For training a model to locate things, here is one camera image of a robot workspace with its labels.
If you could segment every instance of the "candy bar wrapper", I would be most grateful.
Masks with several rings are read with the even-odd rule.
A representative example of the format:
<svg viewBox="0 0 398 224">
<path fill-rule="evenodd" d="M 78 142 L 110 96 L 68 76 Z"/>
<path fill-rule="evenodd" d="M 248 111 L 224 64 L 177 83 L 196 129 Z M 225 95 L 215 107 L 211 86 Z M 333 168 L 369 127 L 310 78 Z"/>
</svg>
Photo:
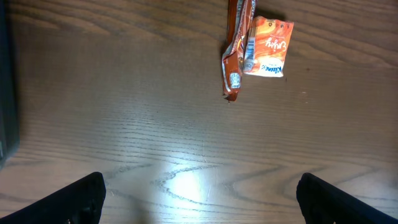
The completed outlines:
<svg viewBox="0 0 398 224">
<path fill-rule="evenodd" d="M 244 56 L 244 73 L 262 77 L 283 77 L 287 47 L 293 22 L 254 18 Z"/>
<path fill-rule="evenodd" d="M 228 48 L 221 58 L 223 89 L 228 101 L 235 101 L 241 89 L 246 33 L 253 19 L 257 0 L 229 0 Z"/>
</svg>

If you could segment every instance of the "tabletop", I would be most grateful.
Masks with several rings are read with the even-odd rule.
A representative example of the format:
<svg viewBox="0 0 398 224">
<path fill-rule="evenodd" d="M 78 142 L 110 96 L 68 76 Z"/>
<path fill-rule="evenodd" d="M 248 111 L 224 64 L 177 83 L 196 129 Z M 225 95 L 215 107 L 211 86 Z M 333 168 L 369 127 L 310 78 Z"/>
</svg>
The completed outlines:
<svg viewBox="0 0 398 224">
<path fill-rule="evenodd" d="M 21 146 L 0 217 L 94 171 L 101 223 L 304 223 L 311 172 L 398 217 L 398 2 L 259 0 L 283 78 L 223 99 L 227 0 L 13 0 Z"/>
</svg>

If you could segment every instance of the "wood grain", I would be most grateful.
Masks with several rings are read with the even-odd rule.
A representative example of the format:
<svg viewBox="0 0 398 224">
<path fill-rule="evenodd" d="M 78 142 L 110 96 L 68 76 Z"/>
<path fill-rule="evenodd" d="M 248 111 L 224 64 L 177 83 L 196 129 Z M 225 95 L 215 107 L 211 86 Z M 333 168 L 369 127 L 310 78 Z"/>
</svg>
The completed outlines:
<svg viewBox="0 0 398 224">
<path fill-rule="evenodd" d="M 102 223 L 304 223 L 312 172 L 398 217 L 398 3 L 259 1 L 285 78 L 222 99 L 227 1 L 15 0 L 21 148 L 0 216 L 94 171 Z"/>
</svg>

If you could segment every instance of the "brown wrapper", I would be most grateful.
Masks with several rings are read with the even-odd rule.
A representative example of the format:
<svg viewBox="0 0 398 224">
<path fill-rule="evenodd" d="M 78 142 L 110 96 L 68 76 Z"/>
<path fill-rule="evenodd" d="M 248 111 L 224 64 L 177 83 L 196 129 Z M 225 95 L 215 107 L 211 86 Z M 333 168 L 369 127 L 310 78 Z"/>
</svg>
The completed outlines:
<svg viewBox="0 0 398 224">
<path fill-rule="evenodd" d="M 223 89 L 235 101 L 241 89 L 246 33 L 253 20 L 257 0 L 229 0 L 227 49 L 222 55 Z"/>
</svg>

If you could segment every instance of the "orange tissue pack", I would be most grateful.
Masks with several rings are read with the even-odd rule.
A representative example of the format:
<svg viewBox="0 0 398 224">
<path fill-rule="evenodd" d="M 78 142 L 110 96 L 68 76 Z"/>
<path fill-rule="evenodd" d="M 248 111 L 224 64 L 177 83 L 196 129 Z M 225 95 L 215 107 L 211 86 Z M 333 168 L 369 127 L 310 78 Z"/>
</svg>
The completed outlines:
<svg viewBox="0 0 398 224">
<path fill-rule="evenodd" d="M 261 16 L 254 18 L 249 28 L 243 72 L 262 77 L 283 77 L 293 25 L 293 22 Z"/>
</svg>

